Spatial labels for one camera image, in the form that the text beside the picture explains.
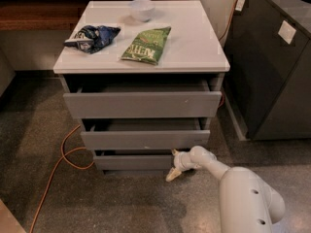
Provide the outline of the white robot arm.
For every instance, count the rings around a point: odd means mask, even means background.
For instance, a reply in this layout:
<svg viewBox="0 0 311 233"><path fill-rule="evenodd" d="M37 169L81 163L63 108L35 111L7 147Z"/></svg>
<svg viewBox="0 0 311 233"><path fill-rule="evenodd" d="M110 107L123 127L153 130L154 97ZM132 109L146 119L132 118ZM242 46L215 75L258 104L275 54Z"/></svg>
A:
<svg viewBox="0 0 311 233"><path fill-rule="evenodd" d="M208 170L218 180L222 233L273 233L272 225L284 217L283 197L250 169L229 167L201 146L172 154L168 182L190 169Z"/></svg>

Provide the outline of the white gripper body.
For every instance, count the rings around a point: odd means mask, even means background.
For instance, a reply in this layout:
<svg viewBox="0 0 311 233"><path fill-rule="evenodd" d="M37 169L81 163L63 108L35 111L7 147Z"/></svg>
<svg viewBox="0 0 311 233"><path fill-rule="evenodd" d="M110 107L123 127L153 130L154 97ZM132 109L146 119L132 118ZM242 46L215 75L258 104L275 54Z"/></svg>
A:
<svg viewBox="0 0 311 233"><path fill-rule="evenodd" d="M184 151L178 151L174 155L174 166L180 172L194 168L194 163L190 159L190 154Z"/></svg>

